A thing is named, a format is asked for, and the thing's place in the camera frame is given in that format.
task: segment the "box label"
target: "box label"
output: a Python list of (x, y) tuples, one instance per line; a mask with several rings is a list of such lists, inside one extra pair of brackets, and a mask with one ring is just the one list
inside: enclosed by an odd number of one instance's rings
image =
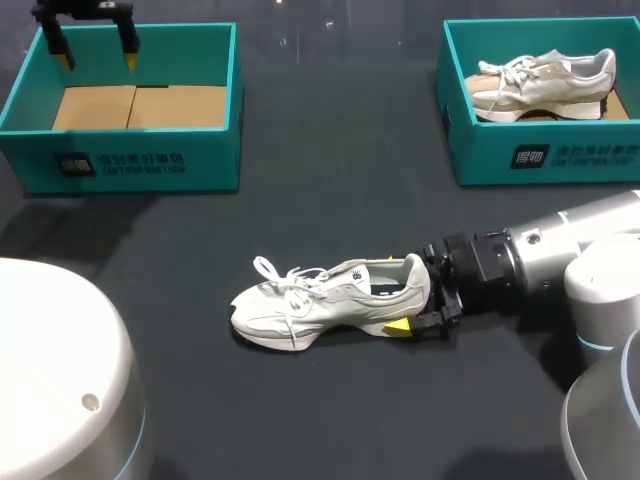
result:
[(65, 177), (95, 177), (96, 171), (91, 165), (89, 154), (81, 152), (57, 153), (56, 162)]
[(518, 145), (513, 152), (511, 168), (542, 168), (549, 145)]
[(640, 145), (564, 145), (554, 151), (552, 167), (640, 165)]
[(187, 172), (181, 153), (103, 153), (98, 155), (104, 175), (184, 175)]

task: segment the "black tabletop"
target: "black tabletop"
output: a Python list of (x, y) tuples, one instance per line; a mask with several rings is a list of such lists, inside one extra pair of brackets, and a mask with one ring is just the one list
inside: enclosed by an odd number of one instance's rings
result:
[[(630, 188), (460, 188), (432, 80), (444, 18), (631, 3), (138, 0), (139, 22), (239, 22), (240, 191), (24, 199), (3, 161), (0, 255), (75, 271), (116, 305), (148, 394), (154, 479), (568, 479), (559, 415), (579, 371), (561, 305), (468, 318), (451, 343), (339, 331), (301, 354), (237, 343), (226, 312), (260, 280), (256, 255), (331, 267)], [(22, 0), (0, 11), (4, 100), (35, 25)]]

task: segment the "cardboard box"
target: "cardboard box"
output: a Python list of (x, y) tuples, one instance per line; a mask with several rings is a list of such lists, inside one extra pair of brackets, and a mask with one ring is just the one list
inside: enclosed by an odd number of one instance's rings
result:
[[(479, 121), (464, 79), (478, 61), (504, 64), (557, 49), (617, 55), (616, 89), (601, 120)], [(640, 180), (640, 23), (635, 17), (449, 20), (436, 95), (461, 185)]]
[(0, 115), (0, 149), (27, 193), (237, 189), (235, 25), (136, 28), (132, 73), (115, 26), (63, 28), (73, 72), (37, 32)]

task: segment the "white sneaker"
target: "white sneaker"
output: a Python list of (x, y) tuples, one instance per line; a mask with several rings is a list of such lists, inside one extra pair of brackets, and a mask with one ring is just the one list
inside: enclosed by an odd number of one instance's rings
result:
[(384, 324), (420, 313), (431, 288), (413, 253), (404, 260), (349, 260), (331, 270), (296, 268), (284, 278), (266, 258), (253, 265), (267, 281), (231, 302), (231, 323), (247, 340), (277, 350), (305, 350), (336, 325), (389, 336)]
[(586, 57), (552, 50), (505, 65), (481, 61), (478, 66), (481, 74), (466, 78), (465, 84), (476, 115), (493, 122), (515, 122), (534, 110), (578, 120), (600, 119), (601, 101), (616, 77), (616, 56), (608, 48)]

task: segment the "teal box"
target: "teal box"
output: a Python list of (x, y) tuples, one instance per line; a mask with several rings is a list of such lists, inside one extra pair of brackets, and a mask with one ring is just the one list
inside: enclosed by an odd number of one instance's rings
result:
[[(477, 73), (478, 61), (504, 64), (553, 49), (593, 55), (603, 48), (616, 52), (616, 90), (630, 120), (476, 119), (464, 79)], [(461, 185), (640, 180), (640, 23), (635, 17), (445, 21), (436, 95)]]
[[(28, 194), (238, 187), (243, 83), (235, 24), (137, 25), (130, 73), (115, 26), (66, 27), (73, 72), (39, 30), (0, 116), (0, 149)], [(65, 87), (226, 86), (223, 127), (51, 130)]]

